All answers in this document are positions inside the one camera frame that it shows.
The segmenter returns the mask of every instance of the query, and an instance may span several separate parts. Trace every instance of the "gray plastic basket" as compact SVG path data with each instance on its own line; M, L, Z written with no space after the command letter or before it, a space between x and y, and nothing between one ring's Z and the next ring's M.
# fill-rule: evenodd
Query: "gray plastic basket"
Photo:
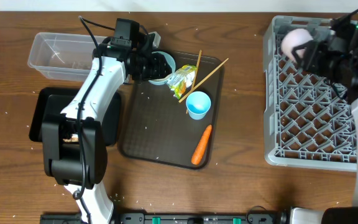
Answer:
M307 29L314 39L326 39L328 25L329 19L276 16L264 35L264 142L271 165L356 171L350 106L324 78L298 68L280 48L284 36L297 28Z

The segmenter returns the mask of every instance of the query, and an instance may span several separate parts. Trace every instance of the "chopstick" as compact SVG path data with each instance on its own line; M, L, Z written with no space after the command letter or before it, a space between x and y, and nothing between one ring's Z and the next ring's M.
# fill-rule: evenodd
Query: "chopstick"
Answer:
M210 74L208 74L203 80L201 80L199 82L199 84L197 84L194 88L192 88L184 97L182 97L179 100L179 103L181 103L183 100L185 100L187 98L187 96L190 95L190 93L192 93L193 91L195 91L198 87L200 87L201 84L203 84L211 75L213 75L220 67L222 67L222 65L224 63L227 62L227 60L229 60L229 58L227 58L225 61L223 61L220 65L218 65Z
M194 88L194 84L196 84L196 77L197 77L197 73L198 73L198 66L200 65L200 60L201 60L201 53L203 53L203 50L200 50L199 54L198 54L198 59L197 59L197 65L196 65L196 73L194 75L194 79L193 79L193 83L191 84L191 89Z

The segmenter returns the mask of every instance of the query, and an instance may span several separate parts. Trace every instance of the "orange carrot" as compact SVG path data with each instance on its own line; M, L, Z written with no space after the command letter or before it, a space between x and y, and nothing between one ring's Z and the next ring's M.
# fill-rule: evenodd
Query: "orange carrot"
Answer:
M197 145L196 150L193 153L193 157L191 157L192 164L198 165L201 162L201 159L204 156L206 145L208 144L209 136L211 135L211 131L212 131L212 125L208 125L208 127L206 127L204 134Z

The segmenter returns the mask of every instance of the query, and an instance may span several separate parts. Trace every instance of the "wooden table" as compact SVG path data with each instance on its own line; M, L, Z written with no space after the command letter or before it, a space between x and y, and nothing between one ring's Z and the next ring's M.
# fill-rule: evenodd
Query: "wooden table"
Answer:
M38 93L48 80L27 66L38 32L87 34L82 15L114 26L117 17L141 22L162 36L162 47L229 57L209 166L179 169L123 157L108 148L104 183L120 212L245 213L290 205L324 210L350 206L355 173L270 166L264 159L265 78L262 37L272 13L0 12L0 223L38 223L43 213L77 212L71 195L44 173L42 145L29 140ZM291 14L336 17L333 14ZM109 30L92 27L96 35ZM131 86L119 93L129 96Z

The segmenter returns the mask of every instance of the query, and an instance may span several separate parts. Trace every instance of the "snack bag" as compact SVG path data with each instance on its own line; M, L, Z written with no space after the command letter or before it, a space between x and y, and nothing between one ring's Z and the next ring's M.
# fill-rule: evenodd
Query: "snack bag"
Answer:
M180 99L186 89L193 83L197 67L193 65L184 65L179 68L169 79L167 85L174 92L173 96Z

